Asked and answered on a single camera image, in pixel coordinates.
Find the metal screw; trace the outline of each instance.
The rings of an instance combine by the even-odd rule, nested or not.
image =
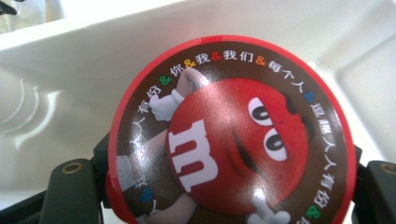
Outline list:
[[[379,166],[383,171],[387,172],[388,174],[396,175],[396,165],[389,163],[381,163]]]
[[[82,169],[81,162],[71,162],[71,163],[67,164],[66,166],[64,166],[64,168],[62,168],[62,173],[66,174],[66,175],[71,175],[75,172],[78,172],[81,169]]]

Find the red rim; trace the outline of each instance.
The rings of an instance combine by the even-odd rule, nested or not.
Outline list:
[[[180,44],[172,49],[169,49],[168,51],[166,51],[165,53],[163,53],[162,55],[157,57],[154,61],[152,61],[148,66],[146,66],[138,74],[138,76],[134,79],[134,81],[128,87],[127,91],[125,92],[125,94],[123,95],[123,97],[120,101],[119,107],[118,107],[115,117],[113,119],[111,131],[110,131],[109,149],[108,149],[109,171],[108,171],[106,188],[107,188],[107,191],[109,191],[108,198],[109,198],[110,202],[112,203],[114,212],[116,213],[116,215],[118,217],[120,217],[124,221],[126,221],[128,223],[137,223],[136,220],[134,219],[133,214],[129,211],[128,205],[125,202],[124,196],[120,189],[120,182],[119,182],[119,178],[118,178],[117,163],[116,163],[117,141],[118,141],[117,137],[119,135],[120,120],[121,120],[122,114],[125,110],[125,107],[128,104],[129,99],[131,98],[131,96],[134,93],[137,86],[148,75],[148,73],[153,68],[155,68],[157,65],[159,65],[164,60],[169,58],[170,56],[182,51],[183,49],[188,49],[193,46],[214,43],[214,42],[226,42],[226,41],[249,43],[249,44],[257,45],[257,46],[260,46],[260,47],[263,47],[266,49],[270,49],[270,50],[288,58],[293,63],[300,66],[309,76],[311,76],[318,83],[318,85],[322,88],[323,92],[325,92],[327,97],[330,99],[330,102],[332,103],[332,106],[333,106],[334,110],[336,111],[336,114],[338,115],[338,118],[340,120],[342,130],[344,131],[344,137],[345,137],[346,149],[347,149],[346,160],[348,162],[346,176],[348,176],[348,177],[356,176],[357,162],[356,162],[356,158],[355,158],[352,136],[351,136],[350,130],[347,126],[347,119],[341,109],[341,106],[337,102],[335,96],[332,94],[330,88],[325,84],[325,82],[317,75],[317,73],[313,69],[311,69],[306,63],[304,63],[302,60],[300,60],[299,58],[297,58],[290,52],[288,52],[274,44],[262,41],[260,39],[255,39],[255,38],[245,37],[245,36],[238,36],[238,35],[214,35],[214,36],[202,37],[202,38],[193,39],[191,41]],[[347,213],[349,203],[352,200],[352,197],[354,194],[354,188],[355,188],[355,178],[348,178],[346,180],[345,197],[342,202],[342,206],[339,208],[339,210],[333,220],[333,223],[341,223],[344,220],[344,217]]]

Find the white container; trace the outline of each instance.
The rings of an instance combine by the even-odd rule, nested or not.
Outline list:
[[[259,38],[309,63],[345,111],[361,163],[396,162],[393,1],[182,1],[120,14],[0,35],[0,209],[44,190],[57,165],[90,159],[140,70],[206,35]]]

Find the m logo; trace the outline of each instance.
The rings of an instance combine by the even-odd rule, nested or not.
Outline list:
[[[186,192],[191,192],[191,187],[208,182],[218,175],[219,168],[210,156],[210,145],[206,138],[204,121],[195,121],[191,127],[181,133],[168,134],[169,150],[177,177]],[[182,168],[200,162],[203,168],[189,171],[183,175]]]

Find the white glove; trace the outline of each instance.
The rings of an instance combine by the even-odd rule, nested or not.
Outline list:
[[[117,172],[119,174],[122,191],[125,191],[136,184],[136,180],[132,175],[132,165],[127,156],[117,157]]]
[[[174,89],[171,94],[166,95],[161,99],[158,95],[151,96],[149,107],[151,107],[151,112],[154,114],[156,120],[169,121],[183,100],[184,97]]]
[[[254,197],[253,204],[257,213],[247,218],[247,224],[287,224],[290,222],[290,214],[286,211],[274,213],[268,206],[264,195]]]

